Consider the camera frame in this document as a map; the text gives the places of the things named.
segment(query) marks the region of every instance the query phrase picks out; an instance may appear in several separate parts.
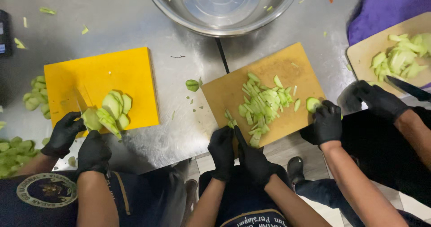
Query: wooden cutting board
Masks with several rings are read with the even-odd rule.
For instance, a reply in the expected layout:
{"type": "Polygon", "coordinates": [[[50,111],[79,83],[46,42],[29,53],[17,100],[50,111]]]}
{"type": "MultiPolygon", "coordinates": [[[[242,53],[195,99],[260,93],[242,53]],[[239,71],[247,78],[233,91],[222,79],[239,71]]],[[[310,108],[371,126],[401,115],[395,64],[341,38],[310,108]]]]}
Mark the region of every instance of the wooden cutting board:
{"type": "Polygon", "coordinates": [[[258,76],[261,84],[269,88],[275,87],[273,78],[277,75],[283,87],[292,87],[291,95],[293,95],[294,86],[297,85],[296,95],[292,96],[292,98],[294,101],[298,98],[301,99],[301,106],[297,112],[294,112],[293,103],[290,104],[289,108],[284,108],[283,113],[278,110],[280,118],[276,118],[268,125],[270,131],[262,135],[261,147],[304,128],[312,122],[308,111],[305,109],[305,100],[311,96],[323,100],[325,95],[307,59],[304,48],[301,43],[296,43],[202,85],[202,91],[220,128],[228,123],[228,120],[224,117],[224,112],[225,109],[229,109],[232,117],[237,120],[245,140],[250,141],[251,136],[247,132],[251,130],[252,125],[248,125],[247,120],[241,117],[238,112],[238,105],[244,103],[243,96],[247,96],[241,88],[242,84],[249,79],[247,76],[248,71],[258,76]]]}
{"type": "Polygon", "coordinates": [[[100,108],[103,98],[113,89],[129,95],[132,108],[127,114],[127,130],[159,124],[146,47],[45,65],[44,70],[53,127],[68,112],[79,111],[74,87],[88,107],[100,108]]]}
{"type": "MultiPolygon", "coordinates": [[[[377,82],[374,70],[370,69],[373,57],[395,46],[396,42],[389,41],[387,39],[388,35],[401,35],[405,33],[408,33],[410,37],[417,33],[431,33],[431,12],[423,13],[394,25],[349,47],[347,49],[347,56],[358,80],[377,82]]],[[[428,69],[421,71],[417,77],[408,80],[410,84],[422,87],[431,82],[431,59],[417,59],[416,61],[419,65],[430,65],[428,69]]],[[[386,82],[381,82],[380,86],[398,97],[404,94],[404,92],[395,89],[386,82]]]]}

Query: metal countertop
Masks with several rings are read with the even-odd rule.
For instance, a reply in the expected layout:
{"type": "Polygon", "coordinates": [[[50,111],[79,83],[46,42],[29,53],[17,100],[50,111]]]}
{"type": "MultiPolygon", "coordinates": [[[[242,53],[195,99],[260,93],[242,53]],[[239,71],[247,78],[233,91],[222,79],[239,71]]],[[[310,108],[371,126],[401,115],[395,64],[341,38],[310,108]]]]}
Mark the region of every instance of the metal countertop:
{"type": "MultiPolygon", "coordinates": [[[[229,69],[301,42],[326,97],[336,101],[355,80],[345,66],[346,27],[359,0],[299,1],[259,31],[221,39],[229,69]]],[[[202,91],[188,91],[184,83],[200,76],[207,83],[225,74],[214,38],[176,25],[151,0],[0,0],[0,9],[12,17],[12,37],[29,48],[15,48],[11,58],[0,59],[0,105],[4,107],[0,120],[8,122],[0,138],[21,136],[41,148],[42,139],[50,136],[51,122],[39,109],[29,112],[22,104],[22,96],[31,90],[31,79],[43,74],[43,65],[147,46],[161,124],[125,131],[122,143],[105,135],[112,149],[111,166],[143,173],[207,152],[217,123],[202,91]],[[57,15],[40,13],[41,6],[56,10],[57,15]],[[23,17],[28,28],[23,26],[23,17]],[[90,30],[85,35],[81,35],[83,24],[90,30]]],[[[59,170],[71,169],[67,159],[77,156],[82,142],[83,138],[78,139],[71,153],[57,163],[59,170]]]]}

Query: gloved hand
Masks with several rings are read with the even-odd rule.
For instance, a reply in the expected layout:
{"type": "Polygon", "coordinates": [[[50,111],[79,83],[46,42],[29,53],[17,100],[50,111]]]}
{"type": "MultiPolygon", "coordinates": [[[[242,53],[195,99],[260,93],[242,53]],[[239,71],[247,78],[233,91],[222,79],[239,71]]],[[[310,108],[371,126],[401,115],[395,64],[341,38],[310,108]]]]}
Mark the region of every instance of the gloved hand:
{"type": "Polygon", "coordinates": [[[368,105],[368,109],[391,123],[405,111],[410,109],[394,94],[383,90],[381,87],[371,86],[366,81],[359,81],[354,94],[368,105]]]}
{"type": "Polygon", "coordinates": [[[66,114],[54,127],[50,141],[40,152],[47,156],[64,158],[70,151],[69,148],[80,131],[85,130],[84,120],[80,117],[80,112],[70,112],[66,114]]]}
{"type": "Polygon", "coordinates": [[[79,149],[76,174],[90,170],[106,174],[111,155],[111,150],[105,146],[100,133],[91,131],[79,149]]]}
{"type": "Polygon", "coordinates": [[[313,114],[314,131],[318,146],[331,141],[340,140],[343,127],[341,125],[341,108],[331,101],[325,100],[313,114]]]}
{"type": "Polygon", "coordinates": [[[230,180],[232,168],[234,167],[233,137],[233,129],[229,128],[229,126],[224,126],[214,131],[208,145],[208,150],[215,164],[213,178],[224,182],[230,180]]]}
{"type": "Polygon", "coordinates": [[[269,177],[277,171],[277,165],[270,163],[263,152],[250,147],[244,140],[241,130],[234,126],[235,136],[238,139],[238,152],[240,165],[250,173],[253,183],[259,188],[264,189],[269,182],[269,177]]]}

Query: embroidered logo patch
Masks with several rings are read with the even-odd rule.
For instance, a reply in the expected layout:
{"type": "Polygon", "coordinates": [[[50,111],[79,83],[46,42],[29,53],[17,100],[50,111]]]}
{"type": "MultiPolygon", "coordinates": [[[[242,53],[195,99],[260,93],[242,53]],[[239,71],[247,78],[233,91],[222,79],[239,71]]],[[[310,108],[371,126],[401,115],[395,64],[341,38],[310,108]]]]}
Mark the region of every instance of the embroidered logo patch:
{"type": "Polygon", "coordinates": [[[78,197],[76,184],[55,173],[40,173],[26,178],[16,188],[16,194],[23,202],[41,208],[64,207],[78,197]]]}

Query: purple cloth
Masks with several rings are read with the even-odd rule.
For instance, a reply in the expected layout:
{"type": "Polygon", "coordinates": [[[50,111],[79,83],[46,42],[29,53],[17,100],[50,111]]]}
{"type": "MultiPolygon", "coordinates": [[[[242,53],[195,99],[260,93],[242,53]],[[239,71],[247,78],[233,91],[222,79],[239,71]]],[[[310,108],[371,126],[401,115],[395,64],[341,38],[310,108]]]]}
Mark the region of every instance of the purple cloth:
{"type": "Polygon", "coordinates": [[[362,0],[362,8],[350,23],[350,46],[414,16],[431,11],[431,0],[362,0]]]}

